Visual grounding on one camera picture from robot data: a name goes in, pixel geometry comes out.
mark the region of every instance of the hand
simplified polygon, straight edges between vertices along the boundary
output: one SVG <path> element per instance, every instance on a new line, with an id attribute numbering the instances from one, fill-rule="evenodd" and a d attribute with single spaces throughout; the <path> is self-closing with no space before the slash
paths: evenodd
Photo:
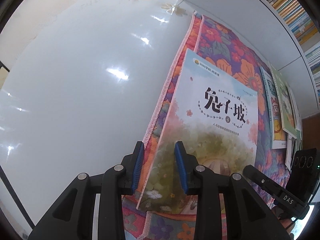
<path id="1" fill-rule="evenodd" d="M 281 210 L 281 209 L 278 208 L 277 206 L 275 206 L 271 209 L 271 211 L 273 212 L 273 214 L 275 214 L 276 217 L 277 217 L 277 214 L 279 215 L 279 210 Z M 282 220 L 279 220 L 279 222 L 283 225 L 284 228 L 286 228 L 288 225 L 290 225 L 292 223 L 292 220 L 291 219 L 282 219 Z M 295 223 L 287 229 L 288 234 L 291 233 L 294 226 L 295 226 Z"/>

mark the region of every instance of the glossy white tabletop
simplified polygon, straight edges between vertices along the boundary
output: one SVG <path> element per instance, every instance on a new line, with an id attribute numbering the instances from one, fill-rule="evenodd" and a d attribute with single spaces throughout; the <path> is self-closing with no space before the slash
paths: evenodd
<path id="1" fill-rule="evenodd" d="M 78 0 L 15 62 L 0 91 L 0 164 L 35 224 L 79 173 L 104 173 L 143 139 L 193 13 L 167 2 L 179 1 Z"/>

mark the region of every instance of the metal screw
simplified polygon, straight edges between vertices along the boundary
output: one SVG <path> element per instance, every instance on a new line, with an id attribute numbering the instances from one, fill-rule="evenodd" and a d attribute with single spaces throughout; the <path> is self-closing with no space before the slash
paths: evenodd
<path id="1" fill-rule="evenodd" d="M 80 173 L 79 175 L 78 175 L 78 179 L 85 179 L 87 177 L 87 174 L 85 174 L 85 173 Z"/>
<path id="2" fill-rule="evenodd" d="M 121 164 L 118 164 L 118 165 L 114 166 L 115 171 L 122 171 L 123 168 L 124 167 Z"/>
<path id="3" fill-rule="evenodd" d="M 198 166 L 196 166 L 196 170 L 199 171 L 199 172 L 202 172 L 202 171 L 205 170 L 205 167 L 202 166 L 202 165 L 198 165 Z"/>
<path id="4" fill-rule="evenodd" d="M 240 180 L 241 179 L 241 175 L 239 173 L 234 173 L 232 174 L 232 178 L 235 180 Z"/>

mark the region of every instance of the floral fabric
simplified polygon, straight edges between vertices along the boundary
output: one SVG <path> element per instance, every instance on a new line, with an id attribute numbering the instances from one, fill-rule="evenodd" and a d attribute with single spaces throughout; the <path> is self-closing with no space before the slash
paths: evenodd
<path id="1" fill-rule="evenodd" d="M 173 92 L 180 74 L 187 48 L 196 51 L 198 55 L 216 65 L 239 82 L 258 93 L 258 123 L 257 135 L 252 140 L 257 144 L 255 167 L 281 186 L 285 186 L 289 179 L 289 172 L 285 169 L 285 149 L 270 149 L 271 134 L 269 124 L 268 104 L 265 88 L 262 82 L 260 66 L 270 73 L 266 64 L 257 54 L 245 46 L 239 38 L 221 23 L 206 16 L 196 15 L 192 31 L 179 57 L 169 89 L 162 104 L 156 125 L 146 145 L 144 166 L 138 190 L 135 195 L 124 198 L 125 229 L 139 239 L 154 240 L 192 240 L 195 229 L 195 215 L 171 215 L 142 212 L 136 209 L 136 203 L 146 179 L 146 173 L 153 160 L 157 143 L 169 110 Z M 269 207 L 273 199 L 256 185 L 252 185 Z M 157 192 L 150 193 L 156 197 Z M 223 239 L 226 238 L 226 218 L 221 214 Z"/>

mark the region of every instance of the children's book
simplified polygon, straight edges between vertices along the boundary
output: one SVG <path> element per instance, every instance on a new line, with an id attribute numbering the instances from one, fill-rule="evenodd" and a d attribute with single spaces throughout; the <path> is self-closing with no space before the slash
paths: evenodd
<path id="1" fill-rule="evenodd" d="M 254 165 L 257 137 L 257 92 L 188 49 L 137 207 L 196 214 L 197 197 L 181 188 L 177 141 L 201 165 L 231 175 Z"/>
<path id="2" fill-rule="evenodd" d="M 270 134 L 272 135 L 271 148 L 281 149 L 287 147 L 287 133 L 282 130 L 281 114 L 279 107 L 278 95 L 276 92 L 275 83 L 272 77 L 263 67 L 260 67 L 264 87 L 266 89 L 269 120 L 270 120 Z"/>
<path id="3" fill-rule="evenodd" d="M 292 110 L 292 103 L 290 100 L 288 88 L 283 81 L 281 73 L 276 71 L 273 67 L 271 67 L 270 69 L 279 99 L 282 129 L 296 139 L 297 135 L 293 116 L 294 113 Z"/>

